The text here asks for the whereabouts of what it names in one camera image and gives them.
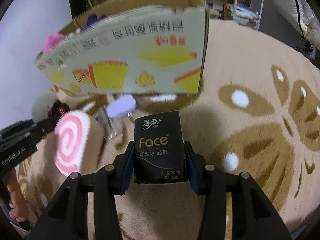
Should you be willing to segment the person's left hand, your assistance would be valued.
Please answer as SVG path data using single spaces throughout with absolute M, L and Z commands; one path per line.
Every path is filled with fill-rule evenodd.
M 10 196 L 11 210 L 9 211 L 9 217 L 18 223 L 25 222 L 28 218 L 28 206 L 17 181 L 15 169 L 9 172 L 9 178 L 5 183 L 5 191 Z

